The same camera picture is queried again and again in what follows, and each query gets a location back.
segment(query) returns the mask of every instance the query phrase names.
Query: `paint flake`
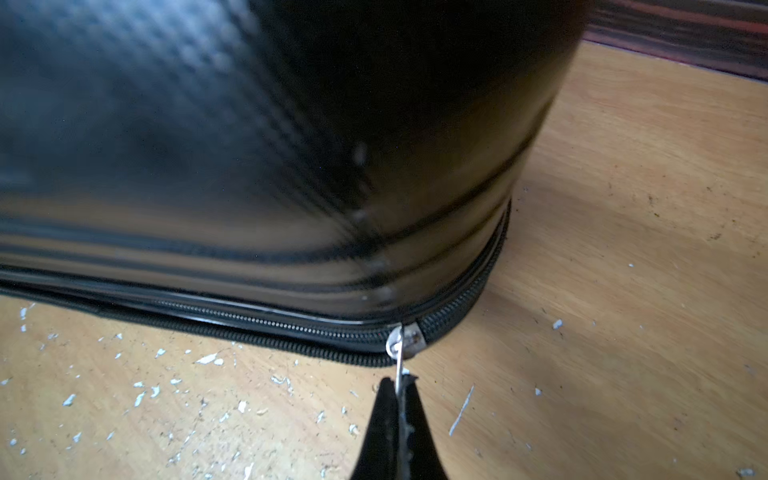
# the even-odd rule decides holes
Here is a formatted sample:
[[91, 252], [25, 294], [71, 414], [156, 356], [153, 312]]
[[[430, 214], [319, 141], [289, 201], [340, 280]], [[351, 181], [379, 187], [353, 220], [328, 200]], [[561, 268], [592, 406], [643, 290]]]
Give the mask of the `paint flake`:
[[248, 478], [250, 478], [250, 473], [253, 471], [253, 465], [254, 463], [251, 463], [245, 468], [245, 476], [243, 477], [243, 480], [248, 480]]
[[475, 391], [475, 386], [472, 385], [472, 388], [469, 389], [469, 394], [467, 395], [467, 399], [464, 401], [464, 405], [462, 405], [462, 409], [458, 411], [458, 417], [456, 417], [456, 421], [453, 422], [453, 425], [451, 425], [451, 429], [448, 432], [448, 436], [453, 436], [453, 431], [456, 430], [456, 426], [458, 425], [458, 421], [462, 419], [462, 414], [467, 409], [467, 405], [469, 405], [469, 399], [472, 397], [472, 393]]
[[203, 358], [197, 360], [195, 363], [202, 363], [203, 365], [206, 365], [207, 363], [213, 362], [217, 355], [218, 353], [211, 353], [210, 355], [206, 355]]

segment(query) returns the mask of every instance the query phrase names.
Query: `wooden floor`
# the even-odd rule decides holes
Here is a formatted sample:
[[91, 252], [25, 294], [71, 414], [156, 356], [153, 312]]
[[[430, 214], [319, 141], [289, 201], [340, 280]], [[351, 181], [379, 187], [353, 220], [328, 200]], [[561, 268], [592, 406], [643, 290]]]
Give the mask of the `wooden floor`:
[[[346, 478], [392, 374], [17, 299], [0, 329], [3, 479]], [[488, 288], [406, 366], [452, 478], [768, 477], [768, 84], [583, 44]]]

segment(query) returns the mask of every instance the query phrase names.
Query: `black suitcase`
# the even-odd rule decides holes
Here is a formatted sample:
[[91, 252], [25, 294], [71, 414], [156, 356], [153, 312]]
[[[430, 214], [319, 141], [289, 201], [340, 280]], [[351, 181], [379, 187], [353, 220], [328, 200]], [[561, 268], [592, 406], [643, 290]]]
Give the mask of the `black suitcase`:
[[472, 307], [586, 2], [10, 0], [0, 293], [367, 366]]

